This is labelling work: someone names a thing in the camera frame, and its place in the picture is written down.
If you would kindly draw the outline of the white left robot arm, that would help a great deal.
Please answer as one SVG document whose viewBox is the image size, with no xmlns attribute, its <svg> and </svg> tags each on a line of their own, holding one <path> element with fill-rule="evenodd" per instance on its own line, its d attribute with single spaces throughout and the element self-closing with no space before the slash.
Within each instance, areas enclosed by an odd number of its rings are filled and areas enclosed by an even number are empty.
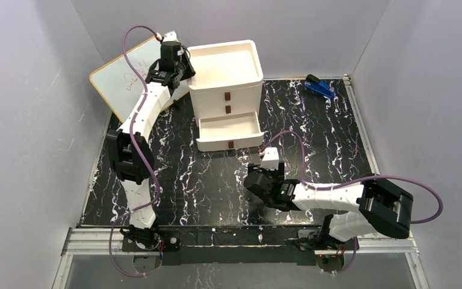
<svg viewBox="0 0 462 289">
<path fill-rule="evenodd" d="M 139 77 L 144 88 L 129 117 L 117 130 L 106 134 L 111 169 L 125 190 L 129 208 L 124 214 L 129 218 L 129 226 L 120 229 L 120 233 L 150 247 L 160 239 L 152 206 L 159 199 L 161 188 L 149 136 L 180 83 L 195 74 L 186 47 L 177 39 L 162 38 L 159 53 L 147 75 Z"/>
</svg>

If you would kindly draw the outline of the white bottom organizer drawer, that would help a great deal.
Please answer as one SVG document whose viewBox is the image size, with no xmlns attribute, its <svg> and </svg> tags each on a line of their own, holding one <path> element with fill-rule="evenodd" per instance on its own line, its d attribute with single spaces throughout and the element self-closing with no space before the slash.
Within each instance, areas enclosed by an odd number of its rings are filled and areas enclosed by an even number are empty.
<svg viewBox="0 0 462 289">
<path fill-rule="evenodd" d="M 260 146 L 264 132 L 255 111 L 199 120 L 197 148 L 201 152 L 226 151 Z"/>
</svg>

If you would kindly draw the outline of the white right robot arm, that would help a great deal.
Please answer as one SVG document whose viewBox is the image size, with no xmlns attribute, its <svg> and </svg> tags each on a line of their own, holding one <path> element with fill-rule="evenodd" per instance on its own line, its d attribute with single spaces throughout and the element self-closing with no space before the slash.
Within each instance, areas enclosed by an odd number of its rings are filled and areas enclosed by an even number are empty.
<svg viewBox="0 0 462 289">
<path fill-rule="evenodd" d="M 413 196 L 390 180 L 367 176 L 353 184 L 304 185 L 277 170 L 250 165 L 243 186 L 269 208 L 280 211 L 338 210 L 327 215 L 317 237 L 317 246 L 342 244 L 358 235 L 379 233 L 390 238 L 410 235 Z"/>
</svg>

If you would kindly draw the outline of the white plastic drawer organizer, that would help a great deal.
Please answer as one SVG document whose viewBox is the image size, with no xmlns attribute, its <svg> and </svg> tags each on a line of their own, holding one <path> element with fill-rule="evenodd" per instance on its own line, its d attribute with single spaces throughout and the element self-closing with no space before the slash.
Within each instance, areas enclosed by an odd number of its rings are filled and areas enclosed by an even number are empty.
<svg viewBox="0 0 462 289">
<path fill-rule="evenodd" d="M 187 84 L 197 119 L 259 111 L 263 72 L 254 41 L 192 46 L 188 51 L 196 74 Z"/>
</svg>

